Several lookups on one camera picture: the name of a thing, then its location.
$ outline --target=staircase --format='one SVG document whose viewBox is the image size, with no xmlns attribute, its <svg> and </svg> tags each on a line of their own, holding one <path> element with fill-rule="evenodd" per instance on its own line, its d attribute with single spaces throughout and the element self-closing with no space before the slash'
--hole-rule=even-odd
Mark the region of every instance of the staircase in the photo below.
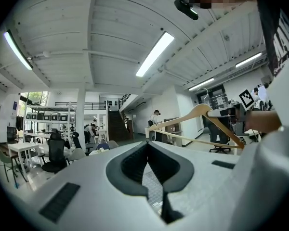
<svg viewBox="0 0 289 231">
<path fill-rule="evenodd" d="M 119 111 L 108 112 L 108 134 L 110 141 L 126 141 L 130 139 Z"/>
</svg>

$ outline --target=fluorescent light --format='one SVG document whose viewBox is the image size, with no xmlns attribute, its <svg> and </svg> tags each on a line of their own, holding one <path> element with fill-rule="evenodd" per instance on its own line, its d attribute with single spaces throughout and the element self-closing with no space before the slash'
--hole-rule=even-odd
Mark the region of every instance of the fluorescent light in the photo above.
<svg viewBox="0 0 289 231">
<path fill-rule="evenodd" d="M 165 32 L 139 68 L 136 76 L 144 76 L 146 71 L 152 66 L 155 60 L 163 53 L 163 51 L 168 47 L 168 45 L 170 45 L 173 40 L 174 37 Z"/>
<path fill-rule="evenodd" d="M 261 55 L 262 55 L 262 52 L 254 55 L 254 56 L 252 56 L 252 57 L 250 57 L 250 58 L 248 58 L 248 59 L 246 59 L 246 60 L 244 60 L 244 61 L 242 61 L 242 62 L 240 62 L 240 63 L 238 63 L 238 64 L 236 65 L 236 67 L 240 67 L 240 66 L 242 66 L 243 64 L 248 63 L 248 62 L 256 59 L 257 57 L 259 57 L 259 56 L 261 56 Z"/>
<path fill-rule="evenodd" d="M 11 49 L 15 53 L 15 55 L 18 57 L 18 59 L 23 63 L 23 65 L 25 65 L 27 69 L 32 70 L 32 66 L 30 65 L 28 60 L 25 58 L 25 56 L 22 54 L 22 52 L 18 49 L 11 32 L 8 30 L 3 35 L 6 41 L 8 42 L 8 44 L 10 45 Z"/>
<path fill-rule="evenodd" d="M 198 84 L 198 85 L 196 85 L 196 86 L 194 86 L 194 87 L 192 87 L 192 88 L 190 88 L 188 90 L 194 90 L 194 89 L 196 89 L 198 87 L 201 87 L 201 86 L 203 86 L 203 85 L 205 85 L 205 84 L 207 84 L 207 83 L 209 83 L 209 82 L 211 82 L 213 80 L 214 80 L 214 78 L 208 79 L 208 80 L 206 80 L 206 81 L 204 81 L 204 82 L 202 82 L 202 83 L 200 83 L 200 84 Z"/>
</svg>

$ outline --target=wooden hanger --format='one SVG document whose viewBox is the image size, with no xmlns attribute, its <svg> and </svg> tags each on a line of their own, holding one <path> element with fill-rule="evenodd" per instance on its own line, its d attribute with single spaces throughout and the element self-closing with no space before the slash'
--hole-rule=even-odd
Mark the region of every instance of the wooden hanger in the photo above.
<svg viewBox="0 0 289 231">
<path fill-rule="evenodd" d="M 166 121 L 166 122 L 162 122 L 162 123 L 158 123 L 157 125 L 152 125 L 149 128 L 149 131 L 155 131 L 155 132 L 159 132 L 159 133 L 163 133 L 166 135 L 169 135 L 171 137 L 176 137 L 176 138 L 180 138 L 183 140 L 190 140 L 190 141 L 195 141 L 195 142 L 199 142 L 199 143 L 203 143 L 203 144 L 211 144 L 211 145 L 217 145 L 220 147 L 227 147 L 227 148 L 244 148 L 244 144 L 241 142 L 241 140 L 234 134 L 232 133 L 227 127 L 225 127 L 224 124 L 222 124 L 218 118 L 215 117 L 207 117 L 207 112 L 212 110 L 212 108 L 206 104 L 198 104 L 196 105 L 191 111 L 190 113 L 188 113 L 185 116 L 182 116 L 180 118 L 171 120 L 171 121 Z M 206 142 L 206 141 L 200 141 L 200 140 L 195 140 L 195 139 L 189 139 L 187 137 L 184 136 L 180 136 L 180 135 L 176 135 L 176 134 L 172 134 L 172 133 L 168 133 L 168 132 L 164 132 L 161 130 L 158 130 L 159 128 L 163 128 L 166 126 L 170 126 L 176 123 L 180 123 L 183 121 L 187 121 L 189 119 L 192 118 L 196 118 L 198 116 L 204 116 L 206 117 L 208 120 L 210 120 L 212 123 L 214 123 L 220 130 L 222 130 L 226 135 L 228 135 L 238 146 L 233 146 L 233 145 L 227 145 L 227 144 L 218 144 L 218 143 L 212 143 L 212 142 Z"/>
</svg>

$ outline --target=white column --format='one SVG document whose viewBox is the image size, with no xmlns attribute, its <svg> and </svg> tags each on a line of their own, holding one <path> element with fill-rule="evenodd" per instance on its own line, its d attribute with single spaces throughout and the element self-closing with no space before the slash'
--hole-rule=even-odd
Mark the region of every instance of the white column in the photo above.
<svg viewBox="0 0 289 231">
<path fill-rule="evenodd" d="M 101 124 L 100 124 L 100 114 L 97 114 L 96 120 L 97 120 L 97 126 L 100 127 L 101 126 Z"/>
<path fill-rule="evenodd" d="M 76 132 L 79 133 L 79 142 L 84 151 L 86 151 L 85 136 L 83 131 L 84 109 L 85 109 L 86 90 L 79 88 L 76 109 Z"/>
</svg>

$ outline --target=glass window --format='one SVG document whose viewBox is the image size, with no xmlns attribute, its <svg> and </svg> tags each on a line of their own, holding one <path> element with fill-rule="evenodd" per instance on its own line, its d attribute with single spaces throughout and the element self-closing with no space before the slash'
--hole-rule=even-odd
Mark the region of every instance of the glass window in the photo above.
<svg viewBox="0 0 289 231">
<path fill-rule="evenodd" d="M 17 115 L 25 116 L 25 102 L 19 100 L 19 104 L 17 107 Z"/>
<path fill-rule="evenodd" d="M 35 102 L 35 103 L 40 103 L 40 98 L 42 96 L 42 92 L 41 91 L 36 91 L 36 92 L 30 92 L 29 93 L 29 99 L 32 101 L 32 102 Z"/>
<path fill-rule="evenodd" d="M 47 96 L 48 96 L 48 92 L 47 92 L 47 91 L 43 91 L 42 98 L 41 98 L 41 100 L 40 100 L 40 104 L 41 104 L 41 105 L 43 105 L 43 106 L 46 105 Z"/>
<path fill-rule="evenodd" d="M 22 92 L 22 93 L 21 93 L 21 95 L 22 95 L 23 97 L 25 97 L 25 98 L 28 97 L 28 94 L 29 94 L 29 92 Z"/>
</svg>

